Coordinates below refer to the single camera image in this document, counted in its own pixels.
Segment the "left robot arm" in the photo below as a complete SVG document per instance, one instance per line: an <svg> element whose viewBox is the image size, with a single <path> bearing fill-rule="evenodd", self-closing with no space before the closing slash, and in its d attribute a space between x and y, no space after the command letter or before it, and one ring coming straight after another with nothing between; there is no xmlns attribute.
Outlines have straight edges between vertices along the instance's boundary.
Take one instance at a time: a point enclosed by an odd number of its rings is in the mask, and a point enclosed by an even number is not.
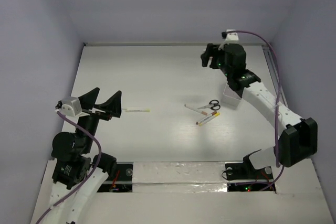
<svg viewBox="0 0 336 224"><path fill-rule="evenodd" d="M102 152L95 134L99 121L121 116L122 92L97 104L99 91L94 88L79 97L63 98L55 107L56 114L75 131L60 132L53 139L53 185L48 209L37 223L81 223L103 182L119 174L117 159Z"/></svg>

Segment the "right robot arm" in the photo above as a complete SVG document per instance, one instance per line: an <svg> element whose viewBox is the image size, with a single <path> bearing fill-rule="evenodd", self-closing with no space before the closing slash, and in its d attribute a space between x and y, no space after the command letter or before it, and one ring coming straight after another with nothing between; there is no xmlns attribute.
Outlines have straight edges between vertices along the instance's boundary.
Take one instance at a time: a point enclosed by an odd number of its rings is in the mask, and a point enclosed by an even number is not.
<svg viewBox="0 0 336 224"><path fill-rule="evenodd" d="M228 180L257 179L266 167L291 167L318 149L318 124L292 112L267 90L261 79L246 67L246 52L239 44L208 44L201 54L202 66L219 69L229 88L251 104L275 130L275 145L254 151L241 163L226 165Z"/></svg>

